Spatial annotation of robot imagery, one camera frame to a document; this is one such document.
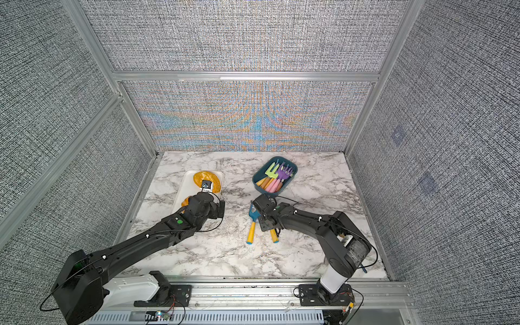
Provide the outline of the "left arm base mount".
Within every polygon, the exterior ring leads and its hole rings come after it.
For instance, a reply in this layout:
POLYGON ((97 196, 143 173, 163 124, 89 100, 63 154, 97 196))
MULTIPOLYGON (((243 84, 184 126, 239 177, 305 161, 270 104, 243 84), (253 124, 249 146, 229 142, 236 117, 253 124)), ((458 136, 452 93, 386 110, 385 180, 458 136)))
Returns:
POLYGON ((171 284, 159 271, 149 273, 149 283, 157 283, 157 290, 150 298, 134 301, 134 307, 169 307, 175 303, 184 307, 189 306, 192 296, 192 285, 171 284))

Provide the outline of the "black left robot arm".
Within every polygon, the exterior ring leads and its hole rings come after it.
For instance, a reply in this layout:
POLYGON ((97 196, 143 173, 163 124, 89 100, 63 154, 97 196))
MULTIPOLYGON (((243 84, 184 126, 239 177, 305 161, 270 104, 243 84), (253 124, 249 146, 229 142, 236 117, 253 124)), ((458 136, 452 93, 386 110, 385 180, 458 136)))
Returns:
POLYGON ((134 237, 93 253, 69 255, 51 288, 67 324, 80 324, 99 311, 109 290, 104 285, 144 258, 176 246, 201 232, 207 219, 222 219, 226 202, 209 192, 191 196, 188 205, 134 237))

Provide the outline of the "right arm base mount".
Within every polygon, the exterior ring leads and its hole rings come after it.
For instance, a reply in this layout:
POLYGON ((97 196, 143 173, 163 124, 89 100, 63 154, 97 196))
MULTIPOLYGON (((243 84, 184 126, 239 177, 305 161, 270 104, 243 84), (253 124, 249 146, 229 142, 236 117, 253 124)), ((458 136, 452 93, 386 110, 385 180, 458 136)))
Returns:
POLYGON ((336 293, 328 292, 321 284, 300 284, 296 295, 304 307, 347 307, 356 302, 349 284, 343 284, 336 293))

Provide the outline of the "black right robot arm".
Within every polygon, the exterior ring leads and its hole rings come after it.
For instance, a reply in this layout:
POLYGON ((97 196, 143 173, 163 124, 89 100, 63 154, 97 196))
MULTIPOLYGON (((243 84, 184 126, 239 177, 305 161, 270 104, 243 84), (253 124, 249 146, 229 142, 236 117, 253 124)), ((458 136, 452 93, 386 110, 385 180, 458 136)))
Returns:
POLYGON ((292 230, 315 238, 329 263, 318 288, 329 296, 356 273, 368 254, 374 250, 370 241, 348 216, 337 211, 332 215, 300 210, 293 204, 279 203, 275 197, 262 194, 253 200, 264 232, 292 230))

